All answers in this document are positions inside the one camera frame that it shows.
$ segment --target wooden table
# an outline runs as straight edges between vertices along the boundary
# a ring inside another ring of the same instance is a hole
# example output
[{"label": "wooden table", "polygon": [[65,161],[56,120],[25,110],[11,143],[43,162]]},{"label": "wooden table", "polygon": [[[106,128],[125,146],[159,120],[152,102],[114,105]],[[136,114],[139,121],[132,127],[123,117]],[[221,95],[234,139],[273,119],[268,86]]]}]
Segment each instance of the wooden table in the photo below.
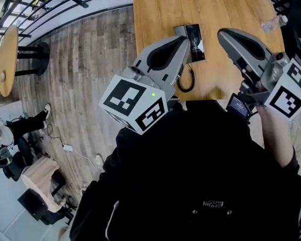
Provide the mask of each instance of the wooden table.
[{"label": "wooden table", "polygon": [[[264,33],[261,28],[263,21],[273,17],[270,0],[134,0],[137,53],[161,38],[174,36],[174,26],[199,23],[206,60],[191,64],[196,75],[194,89],[188,93],[177,89],[176,95],[182,100],[226,99],[238,92],[242,76],[218,43],[218,30],[244,30],[271,51],[284,51],[280,29]],[[181,78],[185,88],[191,83],[187,68]]]},{"label": "wooden table", "polygon": [[18,55],[18,29],[12,25],[7,29],[0,46],[0,92],[8,96],[15,80]]},{"label": "wooden table", "polygon": [[[15,76],[44,74],[49,64],[50,49],[47,43],[37,46],[18,46],[19,34],[16,25],[11,25],[0,46],[0,92],[3,96],[11,93]],[[31,51],[31,54],[18,54],[18,51]],[[32,70],[16,72],[17,59],[33,59]]]}]

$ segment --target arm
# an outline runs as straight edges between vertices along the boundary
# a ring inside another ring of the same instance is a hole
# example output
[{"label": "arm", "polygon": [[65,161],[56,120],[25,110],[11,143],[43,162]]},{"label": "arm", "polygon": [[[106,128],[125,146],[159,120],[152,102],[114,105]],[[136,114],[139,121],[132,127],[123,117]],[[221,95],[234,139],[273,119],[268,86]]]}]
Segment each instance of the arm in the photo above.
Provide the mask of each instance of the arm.
[{"label": "arm", "polygon": [[284,168],[294,155],[287,121],[269,108],[257,106],[256,109],[261,116],[265,150]]},{"label": "arm", "polygon": [[124,187],[127,164],[132,160],[135,142],[140,135],[128,130],[119,131],[116,138],[117,147],[104,163],[105,172],[99,181],[92,181],[83,194],[70,230],[70,240],[105,240],[105,230],[119,200],[121,188]]}]

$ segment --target black table base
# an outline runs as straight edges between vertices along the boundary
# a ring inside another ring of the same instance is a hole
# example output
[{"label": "black table base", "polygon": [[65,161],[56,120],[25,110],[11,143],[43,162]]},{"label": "black table base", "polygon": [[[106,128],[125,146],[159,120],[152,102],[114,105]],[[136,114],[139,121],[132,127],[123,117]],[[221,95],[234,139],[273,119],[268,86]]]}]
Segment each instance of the black table base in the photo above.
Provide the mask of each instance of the black table base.
[{"label": "black table base", "polygon": [[45,73],[48,68],[49,58],[50,58],[50,48],[45,42],[41,42],[35,47],[19,46],[19,51],[32,51],[34,53],[29,54],[18,54],[18,59],[32,59],[31,67],[33,70],[23,70],[17,71],[15,76],[36,74],[41,76]]}]

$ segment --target sneaker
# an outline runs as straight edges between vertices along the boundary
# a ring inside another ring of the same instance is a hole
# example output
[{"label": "sneaker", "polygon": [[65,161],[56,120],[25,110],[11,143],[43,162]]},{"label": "sneaker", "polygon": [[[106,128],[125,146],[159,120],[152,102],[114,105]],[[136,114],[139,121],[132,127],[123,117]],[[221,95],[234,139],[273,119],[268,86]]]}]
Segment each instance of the sneaker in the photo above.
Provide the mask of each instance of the sneaker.
[{"label": "sneaker", "polygon": [[50,111],[51,111],[51,106],[50,104],[46,104],[44,111],[47,113],[46,119],[48,119]]},{"label": "sneaker", "polygon": [[87,189],[88,186],[89,186],[88,183],[84,183],[82,185],[82,188],[80,189],[80,192],[79,192],[80,196],[83,196],[83,194],[85,193],[85,191],[86,191],[86,189]]},{"label": "sneaker", "polygon": [[104,165],[104,160],[100,154],[97,154],[95,157],[95,163],[97,164],[98,168],[102,169],[102,166]]}]

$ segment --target plastic water bottle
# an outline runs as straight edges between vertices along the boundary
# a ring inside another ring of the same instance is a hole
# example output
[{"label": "plastic water bottle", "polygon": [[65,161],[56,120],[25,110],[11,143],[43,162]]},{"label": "plastic water bottle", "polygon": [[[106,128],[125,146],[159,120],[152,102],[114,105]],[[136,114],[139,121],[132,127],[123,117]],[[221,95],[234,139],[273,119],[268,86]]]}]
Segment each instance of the plastic water bottle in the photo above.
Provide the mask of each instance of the plastic water bottle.
[{"label": "plastic water bottle", "polygon": [[261,26],[264,32],[269,32],[275,30],[278,27],[285,26],[286,24],[287,24],[287,17],[285,15],[278,15],[272,20],[263,22]]}]

